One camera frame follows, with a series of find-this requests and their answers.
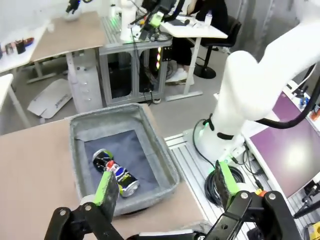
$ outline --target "bottle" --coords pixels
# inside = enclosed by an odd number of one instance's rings
[[[212,22],[212,12],[211,10],[208,11],[208,13],[205,15],[204,24],[206,26],[210,26]]]

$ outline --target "seated person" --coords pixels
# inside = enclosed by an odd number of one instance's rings
[[[208,11],[212,13],[211,25],[224,33],[228,33],[228,10],[225,0],[192,0],[187,7],[187,14],[196,14],[196,19],[204,21]],[[168,84],[185,83],[191,63],[194,45],[186,38],[172,39],[172,59],[177,63],[177,71],[166,80]]]

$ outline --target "purple table surface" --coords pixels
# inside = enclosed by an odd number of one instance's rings
[[[300,114],[294,103],[282,93],[273,112],[281,122]],[[289,129],[268,127],[251,141],[288,198],[320,172],[320,136],[307,119]]]

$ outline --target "soda can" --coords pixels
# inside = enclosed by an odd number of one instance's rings
[[[139,181],[128,170],[117,164],[112,153],[106,149],[95,152],[92,163],[98,172],[111,171],[114,173],[122,197],[127,198],[138,189]]]

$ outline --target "floor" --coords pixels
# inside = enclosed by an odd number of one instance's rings
[[[201,48],[199,50],[199,57],[204,58],[205,55],[206,49]],[[152,104],[150,106],[163,137],[166,138],[182,133],[182,131],[192,128],[198,119],[207,118],[209,114],[212,113],[216,104],[213,94],[217,93],[220,89],[226,59],[227,55],[225,53],[213,51],[209,66],[216,70],[217,76],[214,79],[202,79],[194,76],[195,85],[190,88],[190,91],[201,90],[203,91],[202,96],[170,102],[165,102],[163,99],[160,104]],[[57,59],[53,63],[55,68],[61,73],[66,67],[63,61],[64,59]],[[52,69],[52,64],[50,66],[43,66],[43,73],[50,73]],[[46,80],[26,84],[28,79],[34,77],[36,77],[34,71],[30,69],[22,70],[18,75],[18,79],[13,84],[13,88],[32,126],[37,126],[41,124],[42,121],[38,116],[27,111],[29,103],[50,83],[60,78],[67,79],[67,76],[60,74]],[[183,87],[182,85],[167,86],[165,95],[180,94],[183,91]],[[46,119],[45,122],[58,121],[73,116],[76,113],[73,100],[70,100],[53,118]],[[11,100],[7,97],[0,112],[0,134],[4,135],[22,129],[24,129],[22,122]]]

